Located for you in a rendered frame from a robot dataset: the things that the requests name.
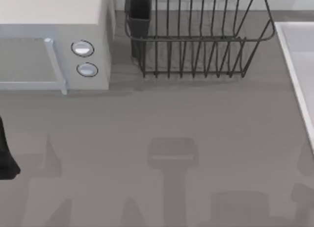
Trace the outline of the small silver microwave knob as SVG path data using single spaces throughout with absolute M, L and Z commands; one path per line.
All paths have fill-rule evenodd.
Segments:
M 83 77 L 95 77 L 99 72 L 98 67 L 90 62 L 77 65 L 76 70 Z

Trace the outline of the large silver microwave knob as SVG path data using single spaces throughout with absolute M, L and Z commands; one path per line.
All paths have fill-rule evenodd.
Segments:
M 94 53 L 95 49 L 90 42 L 79 40 L 71 44 L 71 51 L 77 56 L 89 57 Z

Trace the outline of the black cutlery holder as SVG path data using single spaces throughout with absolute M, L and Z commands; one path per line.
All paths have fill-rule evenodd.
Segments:
M 149 33 L 149 25 L 152 13 L 152 0 L 125 0 L 125 13 L 127 26 L 131 39 L 131 55 L 133 58 L 141 59 L 142 49 Z

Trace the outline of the glass microwave door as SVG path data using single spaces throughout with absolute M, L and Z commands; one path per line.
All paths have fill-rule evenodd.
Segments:
M 67 81 L 52 38 L 0 38 L 0 91 L 59 90 Z

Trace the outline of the pale microwave oven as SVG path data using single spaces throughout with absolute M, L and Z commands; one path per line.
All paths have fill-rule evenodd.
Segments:
M 0 0 L 0 38 L 52 38 L 68 91 L 109 89 L 115 28 L 114 0 Z M 91 56 L 71 51 L 79 40 L 94 46 Z M 77 72 L 85 62 L 98 67 L 95 77 Z

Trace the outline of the white sink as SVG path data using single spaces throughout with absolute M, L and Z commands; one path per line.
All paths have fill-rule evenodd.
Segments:
M 314 154 L 314 22 L 276 22 L 275 28 Z

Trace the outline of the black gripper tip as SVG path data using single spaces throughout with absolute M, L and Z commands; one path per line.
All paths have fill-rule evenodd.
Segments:
M 13 180 L 20 172 L 21 169 L 9 150 L 0 116 L 0 180 Z

